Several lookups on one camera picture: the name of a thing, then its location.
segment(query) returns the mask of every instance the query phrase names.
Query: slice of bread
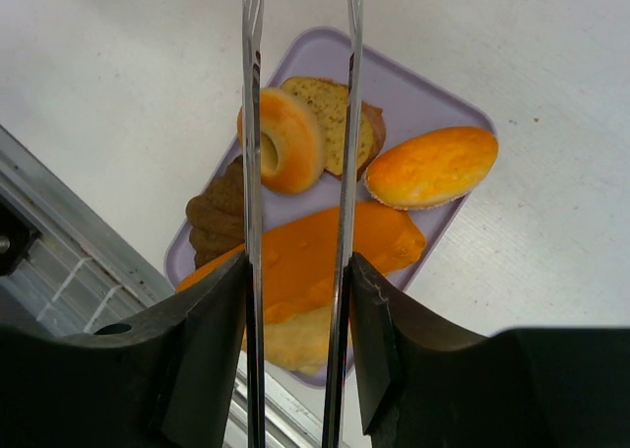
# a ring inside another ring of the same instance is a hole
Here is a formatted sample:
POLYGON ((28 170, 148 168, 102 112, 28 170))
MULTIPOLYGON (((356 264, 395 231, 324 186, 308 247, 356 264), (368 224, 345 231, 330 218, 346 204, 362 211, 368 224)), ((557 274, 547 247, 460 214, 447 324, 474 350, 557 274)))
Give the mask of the slice of bread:
MULTIPOLYGON (((347 86, 326 79, 292 77, 281 89, 305 101, 315 113, 325 137, 326 170, 341 179, 346 139, 347 86)), ((377 157, 385 143, 383 110, 364 102, 356 155, 356 178, 377 157)))

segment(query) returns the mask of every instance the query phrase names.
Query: white table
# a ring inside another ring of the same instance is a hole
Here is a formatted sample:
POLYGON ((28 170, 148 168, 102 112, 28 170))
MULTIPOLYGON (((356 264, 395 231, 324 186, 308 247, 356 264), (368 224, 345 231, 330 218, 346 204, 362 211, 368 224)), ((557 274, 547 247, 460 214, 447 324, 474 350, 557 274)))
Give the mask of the white table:
MULTIPOLYGON (((479 106, 501 155, 409 293, 485 334, 630 320, 628 0, 365 0, 365 41, 479 106)), ((153 265, 232 141, 240 0, 0 0, 0 123, 153 265)), ((346 0, 266 0, 263 79, 346 0)), ((274 375, 314 413, 323 391, 274 375)), ((345 440, 361 436, 355 377, 345 440)))

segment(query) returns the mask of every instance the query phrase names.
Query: plastic tray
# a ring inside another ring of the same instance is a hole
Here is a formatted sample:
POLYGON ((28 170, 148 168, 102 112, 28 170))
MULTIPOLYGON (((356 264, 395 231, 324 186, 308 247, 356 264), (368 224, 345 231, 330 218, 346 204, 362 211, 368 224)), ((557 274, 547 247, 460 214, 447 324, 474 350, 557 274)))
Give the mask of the plastic tray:
MULTIPOLYGON (((293 42, 269 85, 277 87, 293 76, 328 78, 347 83, 350 55, 349 38, 342 32, 328 28, 309 30, 293 42)), ((383 152, 408 138, 447 126, 476 125, 494 133, 492 122, 481 111, 369 47, 363 48, 361 76, 363 99, 383 108, 387 127, 383 152)), ((213 177, 223 174, 226 166, 238 155, 240 147, 235 139, 213 177)), ((301 194, 299 199, 280 196, 263 188, 265 229, 338 206, 340 193, 341 182, 326 173, 315 187, 301 194)), ((357 201, 366 200, 369 200, 369 194, 362 183, 359 183, 357 201)), ((418 262, 389 276, 392 284, 401 290, 409 286, 465 200, 466 197, 430 211, 409 213, 426 236, 427 247, 418 262)), ((166 253, 165 273, 174 286, 194 270, 194 250, 188 242, 189 232, 189 223, 184 223, 166 253)), ((353 355, 350 350, 347 371, 352 368, 353 355)), ((315 376, 293 374, 307 384, 320 387, 325 385, 325 367, 315 376)))

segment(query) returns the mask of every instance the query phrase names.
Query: oval bun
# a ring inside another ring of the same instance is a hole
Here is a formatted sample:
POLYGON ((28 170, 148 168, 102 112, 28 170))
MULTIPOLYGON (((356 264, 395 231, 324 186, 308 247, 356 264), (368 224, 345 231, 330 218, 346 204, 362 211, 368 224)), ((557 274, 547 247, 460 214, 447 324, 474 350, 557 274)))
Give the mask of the oval bun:
MULTIPOLYGON (((243 109, 236 120, 243 142, 243 109)), ((315 114, 280 89, 260 91, 261 175, 265 187, 281 194, 311 188, 324 172, 324 137, 315 114)))
POLYGON ((378 157, 365 173, 365 185, 384 205, 430 209, 475 188, 494 165, 498 152, 496 137, 483 128, 442 128, 378 157))

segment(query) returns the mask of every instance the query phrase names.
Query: pastry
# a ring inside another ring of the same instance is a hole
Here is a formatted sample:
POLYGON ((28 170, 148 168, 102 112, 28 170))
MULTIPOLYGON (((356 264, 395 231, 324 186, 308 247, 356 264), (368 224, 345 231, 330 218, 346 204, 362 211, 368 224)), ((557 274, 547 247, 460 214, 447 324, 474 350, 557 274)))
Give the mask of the pastry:
POLYGON ((186 217, 192 226, 189 241, 200 268, 226 251, 245 242, 243 157, 236 158, 221 177, 192 198, 186 217))
MULTIPOLYGON (((339 207, 335 207, 263 235, 265 351, 273 364, 310 371, 326 362, 338 219, 339 207)), ((417 261, 425 245, 405 212, 377 202, 356 204, 354 250, 381 274, 417 261)), ((197 270, 177 291, 192 286, 242 249, 238 246, 197 270)))
MULTIPOLYGON (((243 144, 243 112, 238 139, 243 144)), ((313 112, 299 98, 266 88, 260 92, 261 175, 263 184, 281 194, 311 188, 324 171, 324 138, 313 112)))
POLYGON ((454 126, 405 141, 374 160, 365 185, 379 202, 401 210, 430 209, 466 195, 490 171, 496 137, 475 126, 454 126))
MULTIPOLYGON (((286 80, 281 89, 305 101, 313 110, 326 140, 326 170, 342 178, 346 142, 347 86, 308 77, 286 80)), ((385 143, 383 110, 364 102, 356 155, 357 180, 385 143)))

